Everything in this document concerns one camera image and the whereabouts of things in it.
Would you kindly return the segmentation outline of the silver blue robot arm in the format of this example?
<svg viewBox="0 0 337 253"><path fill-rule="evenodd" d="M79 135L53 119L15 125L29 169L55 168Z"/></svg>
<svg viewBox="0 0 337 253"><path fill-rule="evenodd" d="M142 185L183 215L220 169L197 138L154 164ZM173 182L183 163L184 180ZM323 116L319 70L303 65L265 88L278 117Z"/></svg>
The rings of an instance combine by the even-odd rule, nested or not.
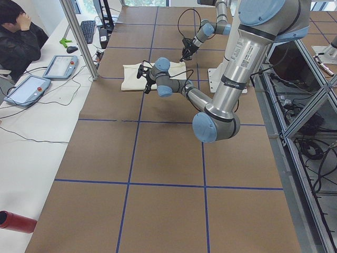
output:
<svg viewBox="0 0 337 253"><path fill-rule="evenodd" d="M227 35L235 47L212 98L197 89L190 80L169 75L170 62L164 57L153 66L140 65L137 77L144 77L144 93L156 85L157 93L167 97L180 93L199 110L193 118L195 136L202 142L234 137L240 121L234 107L251 75L260 68L263 55L273 43L303 38L309 31L310 1L241 1L237 10L238 26L227 22L229 1L203 1L214 6L216 22L202 21L197 35L184 41L182 59L190 58L213 34Z"/></svg>
<svg viewBox="0 0 337 253"><path fill-rule="evenodd" d="M229 35L231 31L231 24L227 22L227 9L231 6L231 1L228 0L216 0L197 1L200 5L214 6L216 8L216 22L209 20L200 20L200 27L198 32L193 38L185 37L181 32L183 39L183 49L180 62L189 61L192 59L192 55L201 47L201 45L209 39L210 36Z"/></svg>

